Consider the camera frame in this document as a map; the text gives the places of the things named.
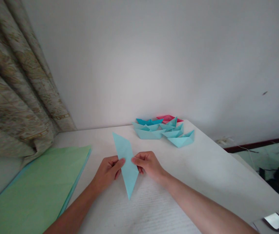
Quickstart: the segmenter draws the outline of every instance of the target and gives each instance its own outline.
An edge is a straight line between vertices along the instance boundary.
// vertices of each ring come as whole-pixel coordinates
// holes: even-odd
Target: origami paper boat
[[[158,130],[158,131],[145,131],[141,129],[134,129],[139,138],[141,139],[160,139],[162,137],[162,133],[164,133],[166,130]]]
[[[181,131],[182,133],[180,135],[182,135],[184,133],[184,123],[182,123],[178,127],[173,128],[171,131],[172,132],[174,132],[174,131]]]
[[[152,121],[151,119],[148,120],[148,121],[145,121],[145,120],[142,120],[142,119],[136,119],[137,122],[141,125],[147,125],[147,126],[150,126],[150,125],[154,125],[154,124],[159,124],[159,123],[162,123],[163,119],[160,119],[160,120],[155,120],[155,121]]]
[[[164,136],[166,136],[166,138],[176,138],[179,137],[180,135],[182,135],[181,131],[172,131],[172,132],[165,132],[162,133]]]
[[[167,138],[175,138],[175,137],[179,137],[183,133],[184,133],[184,124],[182,123],[178,127],[173,128],[171,131],[162,134],[165,135]]]
[[[175,117],[174,119],[172,119],[172,120],[171,120],[170,122],[168,122],[166,125],[176,127],[176,123],[177,123],[177,117]]]
[[[172,142],[177,148],[181,148],[194,142],[195,131],[193,130],[185,135],[182,135],[181,137],[168,138],[168,140]]]
[[[174,116],[171,116],[171,115],[164,115],[164,116],[159,116],[157,117],[157,119],[163,119],[162,123],[168,123],[170,122],[172,119],[174,119]],[[181,119],[177,119],[177,122],[183,122],[183,120]]]
[[[135,122],[132,122],[133,126],[135,129],[141,129],[141,130],[145,130],[145,131],[156,131],[158,128],[159,128],[159,124],[154,124],[154,125],[141,125],[139,123],[135,123]]]
[[[165,129],[166,131],[170,131],[170,130],[172,130],[173,128],[175,128],[174,126],[170,126],[170,125],[166,125],[166,124],[159,124],[160,125],[160,127],[162,128],[162,129]]]

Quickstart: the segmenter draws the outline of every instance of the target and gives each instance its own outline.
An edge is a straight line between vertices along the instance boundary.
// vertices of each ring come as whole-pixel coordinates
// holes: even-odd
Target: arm
[[[44,234],[77,233],[95,199],[118,178],[124,163],[118,156],[104,158],[92,182]]]
[[[132,162],[140,174],[144,169],[171,194],[201,233],[257,233],[237,215],[167,173],[152,151],[138,153]]]

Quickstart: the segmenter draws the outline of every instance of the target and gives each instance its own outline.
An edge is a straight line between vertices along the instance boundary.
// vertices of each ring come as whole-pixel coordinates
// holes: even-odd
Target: person's left hand
[[[121,167],[125,163],[125,158],[118,159],[118,156],[104,158],[91,181],[91,185],[102,193],[121,174]]]

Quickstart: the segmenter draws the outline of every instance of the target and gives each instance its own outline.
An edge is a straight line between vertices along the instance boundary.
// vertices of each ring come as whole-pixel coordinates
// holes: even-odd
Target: curtain
[[[39,157],[76,130],[20,0],[0,0],[0,155]]]

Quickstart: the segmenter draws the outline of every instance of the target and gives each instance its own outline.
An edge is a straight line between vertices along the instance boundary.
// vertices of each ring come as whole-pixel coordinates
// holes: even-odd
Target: hand
[[[167,174],[152,151],[139,152],[132,158],[132,162],[137,166],[140,174],[144,174],[144,169],[148,176],[157,183],[161,183],[162,177]]]
[[[125,158],[118,159],[118,156],[104,158],[96,172],[90,185],[98,192],[102,193],[121,174],[121,167],[125,163]]]

